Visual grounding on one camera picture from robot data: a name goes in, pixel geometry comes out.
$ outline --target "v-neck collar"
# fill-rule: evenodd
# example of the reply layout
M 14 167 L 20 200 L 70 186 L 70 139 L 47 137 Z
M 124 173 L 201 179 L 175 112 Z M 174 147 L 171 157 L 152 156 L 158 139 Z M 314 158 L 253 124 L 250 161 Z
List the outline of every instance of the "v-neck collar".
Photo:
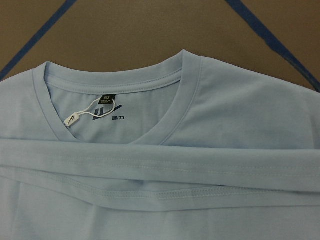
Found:
M 44 117 L 56 137 L 62 142 L 81 142 L 66 128 L 57 114 L 45 81 L 46 74 L 59 76 L 57 81 L 65 90 L 70 91 L 72 88 L 72 92 L 104 95 L 117 91 L 134 92 L 135 86 L 144 88 L 165 84 L 163 77 L 181 71 L 178 90 L 166 114 L 146 134 L 128 143 L 162 145 L 181 123 L 195 97 L 200 81 L 201 63 L 202 56 L 185 49 L 161 63 L 118 72 L 80 71 L 46 61 L 33 69 L 33 83 Z M 102 78 L 109 78 L 110 81 L 108 79 L 101 82 Z

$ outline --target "cardboard surface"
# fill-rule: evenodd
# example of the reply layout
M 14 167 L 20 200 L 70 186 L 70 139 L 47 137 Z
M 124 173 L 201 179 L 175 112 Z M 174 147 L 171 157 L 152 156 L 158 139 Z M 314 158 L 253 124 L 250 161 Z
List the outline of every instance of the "cardboard surface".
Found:
M 1 69 L 64 2 L 0 2 Z M 320 2 L 242 2 L 320 80 Z M 314 90 L 223 0 L 78 0 L 4 79 L 45 61 L 90 72 L 144 68 L 182 49 Z

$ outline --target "blue diagonal tape strip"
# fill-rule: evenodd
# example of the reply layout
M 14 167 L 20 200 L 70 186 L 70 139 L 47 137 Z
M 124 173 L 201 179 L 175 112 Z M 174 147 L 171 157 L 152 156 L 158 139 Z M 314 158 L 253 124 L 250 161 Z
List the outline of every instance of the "blue diagonal tape strip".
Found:
M 288 61 L 296 70 L 298 70 L 319 93 L 320 83 L 317 79 L 299 62 L 298 59 L 267 29 L 267 27 L 240 1 L 225 0 L 248 24 L 264 39 L 266 44 L 286 61 Z
M 66 0 L 64 4 L 52 15 L 52 17 L 40 28 L 40 30 L 35 35 L 33 35 L 33 37 L 26 43 L 26 45 L 24 45 L 24 47 L 1 70 L 0 82 L 76 1 L 77 0 Z

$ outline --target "clothing label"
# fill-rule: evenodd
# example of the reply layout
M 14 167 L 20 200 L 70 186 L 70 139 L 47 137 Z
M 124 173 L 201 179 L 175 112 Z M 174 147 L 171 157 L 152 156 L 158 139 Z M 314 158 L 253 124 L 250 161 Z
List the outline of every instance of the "clothing label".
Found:
M 116 97 L 116 94 L 108 94 L 108 95 L 103 95 L 101 98 L 100 98 L 100 101 L 99 101 L 99 105 L 105 105 L 105 104 L 112 104 L 112 99 L 114 100 Z

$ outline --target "blue line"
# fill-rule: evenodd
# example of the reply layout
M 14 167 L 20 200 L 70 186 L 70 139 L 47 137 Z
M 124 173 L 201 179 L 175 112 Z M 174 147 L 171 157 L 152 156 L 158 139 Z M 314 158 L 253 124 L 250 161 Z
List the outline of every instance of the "blue line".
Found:
M 52 17 L 40 28 L 40 30 L 35 35 L 33 35 L 33 37 L 26 43 L 26 45 L 24 45 L 24 47 L 0 71 L 0 82 L 76 1 L 77 0 L 66 0 L 64 4 L 52 15 Z
M 267 29 L 267 27 L 240 1 L 225 0 L 248 24 L 264 39 L 266 44 L 275 52 L 280 54 L 296 70 L 298 70 L 320 93 L 320 82 L 299 62 L 298 59 Z

